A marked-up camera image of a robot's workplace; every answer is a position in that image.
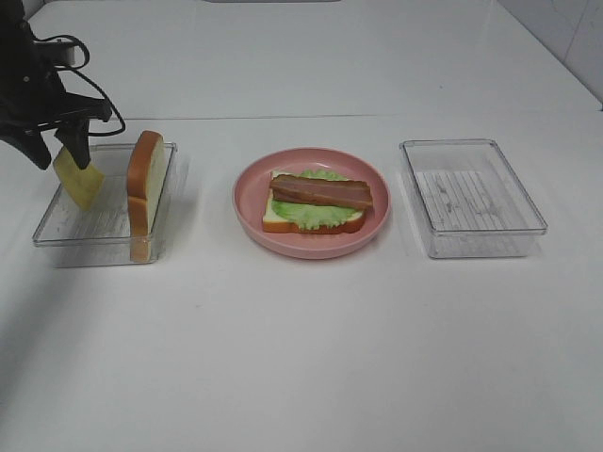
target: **bacon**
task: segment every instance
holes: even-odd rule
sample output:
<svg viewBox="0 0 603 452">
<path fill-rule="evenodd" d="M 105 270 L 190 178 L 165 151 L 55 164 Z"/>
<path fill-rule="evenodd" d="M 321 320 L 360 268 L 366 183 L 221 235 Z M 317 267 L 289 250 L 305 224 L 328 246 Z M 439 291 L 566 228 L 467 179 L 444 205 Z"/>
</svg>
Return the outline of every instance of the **bacon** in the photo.
<svg viewBox="0 0 603 452">
<path fill-rule="evenodd" d="M 365 210 L 373 205 L 370 187 L 363 181 L 327 181 L 280 174 L 270 181 L 276 201 L 336 205 Z"/>
</svg>

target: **clear plastic container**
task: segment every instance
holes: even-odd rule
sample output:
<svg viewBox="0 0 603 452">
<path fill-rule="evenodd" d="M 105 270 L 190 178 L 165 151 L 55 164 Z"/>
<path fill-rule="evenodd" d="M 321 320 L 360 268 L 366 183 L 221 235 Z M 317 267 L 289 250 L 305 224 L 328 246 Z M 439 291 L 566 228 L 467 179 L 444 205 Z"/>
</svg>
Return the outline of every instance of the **clear plastic container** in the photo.
<svg viewBox="0 0 603 452">
<path fill-rule="evenodd" d="M 405 141 L 404 178 L 427 254 L 526 256 L 546 222 L 490 139 Z"/>
<path fill-rule="evenodd" d="M 89 211 L 82 211 L 62 186 L 58 187 L 33 235 L 34 246 L 46 251 L 52 266 L 121 266 L 157 260 L 163 251 L 166 218 L 176 185 L 177 147 L 165 144 L 167 170 L 153 229 L 148 235 L 132 237 L 125 185 L 134 146 L 90 146 L 92 163 L 105 180 Z M 150 257 L 134 262 L 130 250 L 140 245 L 150 247 Z"/>
</svg>

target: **cheese slice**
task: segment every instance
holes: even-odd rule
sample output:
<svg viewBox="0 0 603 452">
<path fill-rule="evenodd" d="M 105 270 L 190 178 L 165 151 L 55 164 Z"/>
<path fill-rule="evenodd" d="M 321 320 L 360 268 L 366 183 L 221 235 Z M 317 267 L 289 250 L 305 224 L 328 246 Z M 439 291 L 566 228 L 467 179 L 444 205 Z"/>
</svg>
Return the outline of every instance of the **cheese slice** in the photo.
<svg viewBox="0 0 603 452">
<path fill-rule="evenodd" d="M 80 169 L 65 147 L 55 157 L 53 168 L 71 199 L 80 209 L 90 210 L 105 180 L 104 174 L 91 163 L 84 169 Z"/>
</svg>

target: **white tabletop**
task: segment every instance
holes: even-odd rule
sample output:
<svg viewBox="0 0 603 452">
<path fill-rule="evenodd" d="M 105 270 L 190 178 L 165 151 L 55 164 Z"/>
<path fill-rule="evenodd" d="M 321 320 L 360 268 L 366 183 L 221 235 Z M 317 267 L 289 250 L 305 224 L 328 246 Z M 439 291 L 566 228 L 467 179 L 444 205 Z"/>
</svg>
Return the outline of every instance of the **white tabletop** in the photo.
<svg viewBox="0 0 603 452">
<path fill-rule="evenodd" d="M 57 181 L 5 145 L 0 450 L 598 451 L 603 211 L 597 114 L 130 121 L 179 144 L 187 186 L 157 263 L 50 269 L 31 245 Z M 490 137 L 549 224 L 521 259 L 429 259 L 404 139 Z M 237 223 L 257 157 L 354 153 L 392 215 L 363 249 L 285 258 Z"/>
<path fill-rule="evenodd" d="M 85 42 L 128 118 L 601 107 L 496 0 L 60 1 L 30 22 Z"/>
</svg>

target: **white bread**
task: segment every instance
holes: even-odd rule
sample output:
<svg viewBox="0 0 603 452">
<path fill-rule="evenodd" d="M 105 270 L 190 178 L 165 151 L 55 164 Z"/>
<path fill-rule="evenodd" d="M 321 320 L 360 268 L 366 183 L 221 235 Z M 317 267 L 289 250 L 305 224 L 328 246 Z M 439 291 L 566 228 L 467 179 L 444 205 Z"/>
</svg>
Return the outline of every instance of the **white bread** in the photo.
<svg viewBox="0 0 603 452">
<path fill-rule="evenodd" d="M 279 174 L 287 174 L 285 172 L 273 171 L 272 178 Z M 320 226 L 318 229 L 313 230 L 302 230 L 293 221 L 286 218 L 279 217 L 279 215 L 272 210 L 272 189 L 269 190 L 268 200 L 266 202 L 266 211 L 262 217 L 262 230 L 265 233 L 300 233 L 300 234 L 342 234 L 342 233 L 355 233 L 360 230 L 365 224 L 367 215 L 364 210 L 354 213 L 348 221 L 339 226 L 328 227 Z"/>
<path fill-rule="evenodd" d="M 128 165 L 126 185 L 130 235 L 145 236 L 153 230 L 166 168 L 163 137 L 145 130 L 140 134 Z M 133 240 L 132 244 L 130 259 L 147 262 L 151 252 L 147 240 L 142 237 Z"/>
</svg>

